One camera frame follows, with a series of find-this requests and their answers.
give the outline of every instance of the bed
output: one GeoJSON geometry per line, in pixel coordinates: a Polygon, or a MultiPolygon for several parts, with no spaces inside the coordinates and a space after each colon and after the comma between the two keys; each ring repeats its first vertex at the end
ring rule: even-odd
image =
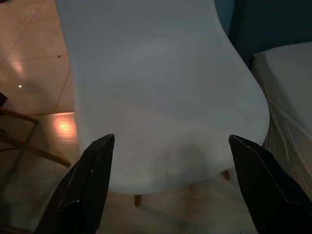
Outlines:
{"type": "Polygon", "coordinates": [[[230,40],[263,89],[265,147],[312,200],[312,1],[237,0],[230,40]]]}

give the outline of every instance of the tiled floor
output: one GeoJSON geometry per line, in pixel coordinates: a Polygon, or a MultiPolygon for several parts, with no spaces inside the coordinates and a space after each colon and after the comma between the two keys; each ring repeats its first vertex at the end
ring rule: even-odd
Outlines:
{"type": "Polygon", "coordinates": [[[73,111],[69,59],[54,0],[0,4],[0,92],[26,115],[73,111]]]}
{"type": "MultiPolygon", "coordinates": [[[[6,108],[39,119],[30,143],[72,163],[79,159],[70,63],[54,0],[0,3],[0,92],[8,96],[6,108]],[[46,115],[60,112],[69,113],[46,115]]],[[[25,139],[31,124],[0,117],[0,128],[25,139]]],[[[0,152],[0,226],[34,230],[67,171],[30,153],[0,152]]],[[[133,196],[109,192],[97,233],[256,233],[230,173],[230,181],[216,175],[144,195],[139,208],[133,196]]]]}

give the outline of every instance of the blue wall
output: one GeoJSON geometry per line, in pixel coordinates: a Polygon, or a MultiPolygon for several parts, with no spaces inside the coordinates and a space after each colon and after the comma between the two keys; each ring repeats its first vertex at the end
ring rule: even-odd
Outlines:
{"type": "Polygon", "coordinates": [[[221,25],[229,35],[235,0],[214,0],[221,25]]]}

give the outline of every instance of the white plastic chair seat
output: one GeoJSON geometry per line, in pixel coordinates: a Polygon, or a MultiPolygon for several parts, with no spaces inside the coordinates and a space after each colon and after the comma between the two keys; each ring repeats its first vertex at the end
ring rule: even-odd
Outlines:
{"type": "Polygon", "coordinates": [[[228,137],[262,144],[265,96],[213,0],[58,0],[81,151],[115,134],[110,190],[146,194],[234,165],[228,137]]]}

